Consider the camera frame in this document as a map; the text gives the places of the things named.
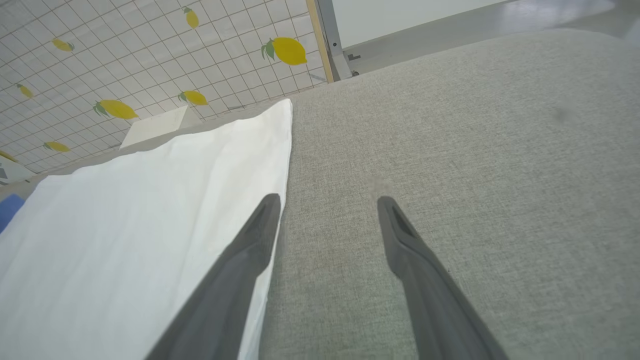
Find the white wall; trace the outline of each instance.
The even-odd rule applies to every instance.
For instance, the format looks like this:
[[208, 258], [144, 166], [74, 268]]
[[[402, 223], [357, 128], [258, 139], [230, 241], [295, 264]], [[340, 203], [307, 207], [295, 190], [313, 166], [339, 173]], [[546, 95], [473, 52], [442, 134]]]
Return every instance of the white wall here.
[[333, 0], [342, 48], [503, 0]]

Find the white towel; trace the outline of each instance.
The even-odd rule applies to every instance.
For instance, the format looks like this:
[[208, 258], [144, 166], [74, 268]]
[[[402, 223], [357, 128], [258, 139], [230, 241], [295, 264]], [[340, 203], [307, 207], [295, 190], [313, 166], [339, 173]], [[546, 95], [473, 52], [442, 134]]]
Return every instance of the white towel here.
[[[287, 99], [43, 180], [0, 234], [0, 359], [144, 359], [260, 200], [284, 209], [291, 117]], [[240, 358], [257, 357], [273, 258]]]

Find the gray fabric surface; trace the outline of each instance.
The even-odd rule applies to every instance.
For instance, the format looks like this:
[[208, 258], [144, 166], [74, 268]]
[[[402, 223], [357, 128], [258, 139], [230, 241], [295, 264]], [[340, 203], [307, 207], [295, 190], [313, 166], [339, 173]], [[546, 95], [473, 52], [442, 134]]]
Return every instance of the gray fabric surface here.
[[512, 358], [639, 357], [639, 99], [640, 49], [569, 30], [292, 96], [261, 357], [416, 356], [380, 195], [400, 203]]

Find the lemon print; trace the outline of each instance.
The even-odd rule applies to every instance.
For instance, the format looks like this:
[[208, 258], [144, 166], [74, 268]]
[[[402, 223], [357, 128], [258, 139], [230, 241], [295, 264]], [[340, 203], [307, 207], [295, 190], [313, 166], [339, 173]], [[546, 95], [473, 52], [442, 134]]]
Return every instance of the lemon print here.
[[119, 117], [121, 119], [133, 119], [134, 117], [138, 117], [133, 109], [120, 101], [117, 100], [102, 100], [96, 101], [93, 110], [96, 114], [103, 114], [104, 116], [109, 116], [112, 114], [115, 117]]
[[199, 23], [198, 15], [196, 15], [196, 13], [193, 12], [193, 10], [189, 9], [186, 6], [182, 8], [182, 11], [184, 11], [184, 13], [187, 14], [187, 24], [189, 24], [189, 26], [191, 26], [192, 29], [197, 28]]
[[75, 48], [76, 48], [73, 44], [71, 44], [71, 43], [69, 43], [69, 42], [64, 42], [64, 41], [62, 41], [62, 40], [60, 40], [60, 39], [57, 39], [57, 38], [55, 38], [55, 39], [51, 40], [51, 42], [52, 42], [52, 43], [53, 43], [53, 44], [54, 44], [58, 49], [60, 49], [60, 50], [62, 50], [62, 51], [73, 51], [73, 49], [75, 49]]
[[189, 101], [194, 105], [206, 105], [207, 99], [201, 93], [197, 91], [183, 91], [178, 95], [178, 99], [182, 101]]
[[59, 142], [45, 142], [43, 146], [49, 150], [55, 150], [58, 152], [71, 151], [65, 144]]
[[17, 163], [17, 162], [18, 162], [18, 160], [16, 160], [16, 159], [14, 159], [14, 158], [13, 158], [13, 156], [11, 156], [11, 155], [7, 154], [6, 152], [4, 152], [4, 151], [2, 151], [2, 150], [0, 150], [0, 156], [4, 156], [5, 158], [7, 158], [7, 159], [9, 159], [9, 160], [13, 161], [14, 163]]
[[307, 63], [305, 48], [294, 38], [269, 39], [269, 42], [262, 46], [261, 52], [263, 59], [264, 53], [267, 53], [270, 58], [274, 59], [273, 53], [275, 52], [278, 58], [288, 65]]
[[29, 99], [33, 97], [33, 92], [27, 89], [26, 86], [22, 86], [20, 84], [16, 84], [15, 86], [17, 86], [18, 89], [20, 89], [20, 91], [22, 92], [22, 94], [24, 94], [24, 96], [28, 97]]

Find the white tile wall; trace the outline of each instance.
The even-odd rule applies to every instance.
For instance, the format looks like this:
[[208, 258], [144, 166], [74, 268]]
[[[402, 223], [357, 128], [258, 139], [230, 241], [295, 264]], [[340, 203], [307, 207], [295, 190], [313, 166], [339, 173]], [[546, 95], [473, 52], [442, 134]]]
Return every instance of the white tile wall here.
[[[198, 17], [195, 29], [183, 6]], [[205, 96], [208, 105], [191, 106], [210, 120], [326, 83], [305, 0], [16, 0], [6, 9], [0, 150], [35, 172], [116, 149], [134, 121], [182, 106], [185, 90]], [[263, 58], [260, 48], [276, 37], [299, 41], [307, 64]], [[139, 118], [96, 114], [105, 99]], [[43, 147], [51, 141], [70, 151]]]

